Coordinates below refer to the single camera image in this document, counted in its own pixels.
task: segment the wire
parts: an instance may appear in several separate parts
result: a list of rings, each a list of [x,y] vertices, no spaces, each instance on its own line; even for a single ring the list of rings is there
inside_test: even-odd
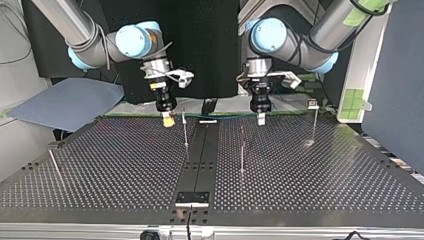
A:
[[[15,60],[7,61],[7,62],[0,62],[0,65],[6,65],[6,64],[12,64],[12,63],[20,62],[20,61],[26,59],[31,54],[31,52],[32,52],[32,48],[30,47],[28,52],[23,57],[20,57],[20,58],[15,59]]]
[[[154,68],[151,68],[151,67],[141,67],[141,68],[140,68],[140,70],[144,71],[145,73],[147,73],[147,72],[146,72],[146,70],[147,70],[147,69],[152,70],[152,71],[155,71],[155,72],[158,72],[158,73],[160,73],[160,74],[163,74],[163,75],[165,75],[166,77],[168,77],[169,79],[171,79],[171,80],[173,80],[173,81],[175,81],[175,82],[180,82],[180,80],[178,80],[178,79],[174,78],[173,76],[169,75],[169,74],[168,74],[168,73],[166,73],[166,72],[162,72],[162,71],[160,71],[160,70],[157,70],[157,69],[154,69]]]
[[[116,84],[116,82],[118,81],[119,77],[121,76],[120,73],[116,74],[115,79],[113,80],[113,83]]]
[[[318,19],[318,11],[319,11],[319,6],[321,5],[321,2],[319,0],[317,0],[317,9],[315,9],[315,16],[314,16],[314,24],[317,23],[317,19]]]
[[[322,91],[324,92],[324,94],[325,94],[325,98],[327,98],[328,99],[328,102],[331,104],[331,106],[333,107],[333,109],[336,111],[336,113],[338,114],[339,113],[339,111],[338,111],[338,109],[337,109],[337,106],[336,105],[334,105],[333,104],[333,102],[331,101],[331,99],[330,99],[330,97],[328,97],[328,94],[327,94],[327,91],[325,90],[325,87],[324,87],[324,83],[321,81],[321,77],[319,76],[319,74],[316,74],[316,77],[317,77],[317,79],[316,80],[318,80],[318,82],[321,84],[321,89],[322,89]]]
[[[106,37],[106,34],[105,34],[103,28],[93,20],[93,18],[90,16],[90,14],[88,14],[87,12],[84,12],[84,13],[91,22],[92,31],[91,31],[90,39],[87,42],[80,44],[80,45],[71,44],[68,41],[66,41],[66,39],[65,39],[65,42],[74,52],[77,52],[77,53],[84,52],[84,51],[88,50],[94,44],[94,42],[97,39],[97,36],[100,34],[101,41],[102,41],[102,44],[103,44],[103,50],[105,52],[105,57],[106,57],[106,67],[107,67],[107,70],[109,71],[111,64],[110,64],[110,58],[109,58],[108,44],[109,44],[110,40],[108,40],[108,38]]]
[[[386,6],[384,7],[384,10],[383,11],[381,11],[381,12],[378,12],[377,10],[376,11],[370,11],[370,10],[368,10],[368,9],[366,9],[365,7],[363,7],[362,5],[360,5],[358,2],[356,2],[355,0],[350,0],[350,2],[352,3],[352,5],[353,6],[355,6],[355,8],[357,8],[359,11],[361,11],[361,12],[363,12],[363,13],[365,13],[365,14],[367,14],[367,15],[370,15],[370,17],[368,17],[368,19],[362,24],[362,26],[359,28],[359,29],[357,29],[357,31],[354,33],[354,35],[353,35],[353,37],[352,37],[352,39],[348,42],[348,43],[346,43],[345,45],[343,45],[343,46],[341,46],[341,47],[339,47],[338,49],[336,49],[336,50],[330,50],[330,49],[325,49],[325,48],[322,48],[322,47],[320,47],[313,39],[312,39],[312,37],[311,37],[311,35],[309,35],[308,37],[305,37],[305,36],[303,36],[303,35],[301,35],[301,34],[299,34],[300,35],[300,37],[308,44],[308,45],[310,45],[312,48],[314,48],[315,50],[317,50],[317,51],[319,51],[319,52],[322,52],[322,53],[327,53],[327,54],[332,54],[332,53],[336,53],[336,52],[341,52],[341,51],[343,51],[343,50],[346,50],[347,48],[349,48],[352,44],[353,44],[353,42],[355,41],[355,39],[359,36],[359,34],[365,29],[365,27],[368,25],[368,23],[371,21],[371,19],[374,17],[374,16],[382,16],[382,15],[384,15],[384,14],[386,14],[387,13],[387,11],[388,11],[388,9],[389,9],[389,6],[390,6],[390,3],[388,3],[388,4],[386,4]],[[319,9],[319,2],[318,2],[318,7],[317,7],[317,10],[316,10],[316,12],[315,12],[315,17],[314,17],[314,24],[315,24],[315,21],[316,21],[316,19],[317,19],[317,15],[318,15],[318,9]]]
[[[357,231],[353,231],[353,232],[349,233],[349,235],[347,235],[347,237],[344,238],[344,239],[333,239],[333,240],[351,240],[355,235],[358,236],[359,239],[362,239],[362,240],[371,240],[370,238],[362,237],[361,234]]]
[[[389,10],[389,5],[390,5],[390,3],[386,4],[386,6],[384,6],[383,11],[379,12],[377,10],[375,11],[368,10],[367,8],[365,8],[364,6],[362,6],[359,2],[356,2],[355,0],[350,0],[350,3],[352,3],[352,5],[355,6],[356,9],[358,9],[359,11],[365,14],[368,14],[370,16],[383,16]]]
[[[28,30],[27,30],[27,28],[26,28],[26,25],[25,25],[25,21],[23,20],[23,17],[20,15],[20,13],[18,13],[11,5],[9,5],[9,4],[7,4],[7,3],[5,3],[5,2],[0,2],[0,7],[1,6],[3,6],[3,7],[5,7],[5,8],[7,8],[7,9],[9,9],[18,19],[19,19],[19,21],[21,22],[21,24],[22,24],[22,27],[23,27],[23,29],[24,29],[24,32],[25,33],[22,33],[17,27],[16,27],[16,25],[13,23],[13,21],[9,18],[9,16],[7,16],[7,14],[3,11],[3,9],[1,9],[0,8],[0,11],[1,11],[1,13],[6,17],[6,20],[9,22],[9,24],[13,27],[13,29],[28,43],[28,45],[29,45],[29,49],[28,49],[28,52],[24,55],[24,56],[22,56],[22,57],[20,57],[20,58],[17,58],[17,59],[14,59],[14,60],[9,60],[9,61],[4,61],[4,62],[0,62],[0,65],[6,65],[6,64],[12,64],[12,63],[17,63],[17,62],[20,62],[20,61],[22,61],[22,60],[24,60],[24,59],[26,59],[30,54],[31,54],[31,52],[32,52],[32,47],[31,47],[31,44],[30,44],[30,42],[29,42],[29,39],[28,39]]]
[[[191,218],[191,207],[190,207],[190,213],[188,214],[188,218],[187,218],[187,239],[191,240],[191,231],[190,231],[190,218]]]

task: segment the metal plate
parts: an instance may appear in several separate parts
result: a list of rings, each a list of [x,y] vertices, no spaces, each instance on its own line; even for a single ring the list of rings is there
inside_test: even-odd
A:
[[[189,138],[194,126],[189,119]],[[164,128],[160,118],[100,120],[55,152],[60,172],[51,161],[40,161],[3,183],[0,213],[9,214],[0,220],[24,212],[26,221],[36,222],[162,223],[187,156],[182,128],[179,122]],[[119,213],[119,219],[108,213]]]
[[[320,117],[314,131],[313,116],[281,116],[217,131],[214,191],[196,189],[213,192],[208,224],[424,227],[424,187],[346,125]]]
[[[173,201],[194,189],[211,201],[193,225],[424,228],[424,187],[332,118],[315,132],[309,115],[195,122],[189,159],[180,123],[87,126],[56,152],[60,173],[43,156],[0,183],[0,222],[181,225],[189,214]]]

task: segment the black cable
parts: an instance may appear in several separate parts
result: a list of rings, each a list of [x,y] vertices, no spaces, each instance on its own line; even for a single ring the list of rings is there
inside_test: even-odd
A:
[[[322,89],[322,91],[324,92],[324,95],[325,95],[325,98],[327,98],[328,99],[328,102],[331,104],[331,106],[333,107],[333,109],[336,111],[336,113],[338,114],[339,113],[339,111],[338,111],[338,109],[337,109],[337,107],[336,107],[336,105],[334,105],[333,104],[333,102],[331,101],[331,99],[330,99],[330,97],[328,97],[328,94],[327,94],[327,91],[325,90],[325,87],[324,87],[324,83],[321,81],[321,78],[319,77],[319,75],[317,74],[317,78],[318,79],[316,79],[320,84],[321,84],[321,89]]]
[[[188,214],[188,219],[187,219],[187,240],[191,240],[191,231],[190,231],[190,218],[191,218],[191,208],[190,208],[190,212]]]
[[[384,6],[383,11],[379,12],[379,11],[371,11],[367,8],[365,8],[364,6],[362,6],[361,4],[359,4],[358,2],[356,2],[355,0],[350,0],[350,3],[352,3],[353,6],[356,7],[356,9],[358,9],[359,11],[368,14],[370,16],[383,16],[384,14],[387,13],[387,11],[389,10],[389,5],[390,3],[386,4],[386,6]]]
[[[26,58],[27,58],[27,57],[31,54],[31,52],[32,52],[32,47],[30,47],[30,48],[29,48],[29,50],[28,50],[28,52],[25,54],[25,56],[20,57],[20,58],[15,59],[15,60],[7,61],[7,62],[0,62],[0,65],[5,65],[5,64],[11,64],[11,63],[17,63],[17,62],[20,62],[20,61],[22,61],[22,60],[26,59]]]
[[[303,40],[308,43],[312,48],[314,48],[315,50],[322,52],[322,53],[327,53],[327,54],[333,54],[336,52],[341,52],[343,50],[346,50],[347,48],[349,48],[353,42],[355,41],[355,39],[359,36],[359,34],[365,29],[365,27],[368,25],[368,23],[371,21],[372,17],[374,16],[382,16],[384,14],[387,13],[390,3],[386,4],[386,6],[384,7],[384,10],[381,12],[376,11],[370,11],[368,9],[366,9],[365,7],[363,7],[362,5],[360,5],[358,2],[356,2],[355,0],[350,0],[350,2],[352,3],[353,6],[355,6],[355,8],[357,8],[359,11],[370,15],[370,17],[368,17],[368,19],[364,22],[364,24],[362,24],[362,26],[354,33],[354,36],[352,37],[352,39],[345,45],[343,45],[342,47],[339,47],[336,50],[330,50],[330,49],[325,49],[320,47],[312,38],[311,35],[308,36],[308,38],[305,38],[303,35],[301,35],[301,37],[303,38]],[[318,15],[318,9],[319,9],[319,4],[317,7],[317,11],[315,12],[315,19],[314,22],[317,18]]]
[[[322,52],[322,53],[326,53],[326,54],[333,54],[336,52],[341,52],[343,50],[346,50],[347,48],[349,48],[350,46],[352,46],[352,44],[354,43],[354,41],[356,40],[356,38],[359,36],[359,34],[365,29],[365,27],[368,25],[368,23],[371,21],[372,17],[369,17],[364,24],[362,24],[362,26],[354,33],[353,37],[351,37],[351,40],[344,44],[343,46],[337,48],[336,50],[330,50],[330,49],[325,49],[320,47],[311,37],[311,35],[309,35],[308,37],[305,37],[303,35],[301,35],[301,37],[303,38],[303,40],[308,43],[309,46],[311,46],[312,48],[314,48],[315,50]]]
[[[362,237],[361,234],[357,231],[353,231],[353,232],[349,233],[349,235],[347,235],[347,237],[344,238],[344,239],[333,239],[333,240],[351,240],[355,235],[358,236],[359,239],[362,239],[362,240],[371,240],[370,238]]]

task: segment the gray cloth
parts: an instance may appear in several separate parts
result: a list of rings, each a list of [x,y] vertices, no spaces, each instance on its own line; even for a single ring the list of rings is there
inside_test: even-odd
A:
[[[12,109],[8,116],[75,132],[112,109],[124,96],[121,86],[68,78]]]

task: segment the metal rod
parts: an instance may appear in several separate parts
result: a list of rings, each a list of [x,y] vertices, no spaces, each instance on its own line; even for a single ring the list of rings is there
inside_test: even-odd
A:
[[[335,0],[320,21],[311,29],[310,36],[318,46],[335,50],[370,16],[349,22],[354,6],[348,0]]]
[[[188,147],[187,120],[185,118],[185,108],[183,108],[182,110],[182,118],[183,118],[183,127],[184,127],[184,145]]]
[[[50,154],[50,159],[53,162],[54,169],[59,172],[60,169],[59,169],[59,166],[57,165],[56,158],[54,157],[53,150],[49,149],[48,151],[49,151],[49,154]]]
[[[32,0],[59,33],[73,45],[90,40],[93,26],[75,0]]]
[[[314,129],[317,127],[318,110],[319,110],[319,109],[316,109],[316,110],[315,110]]]
[[[246,139],[243,126],[240,127],[241,130],[241,150],[240,150],[240,169],[241,172],[244,172],[244,147],[246,146]]]

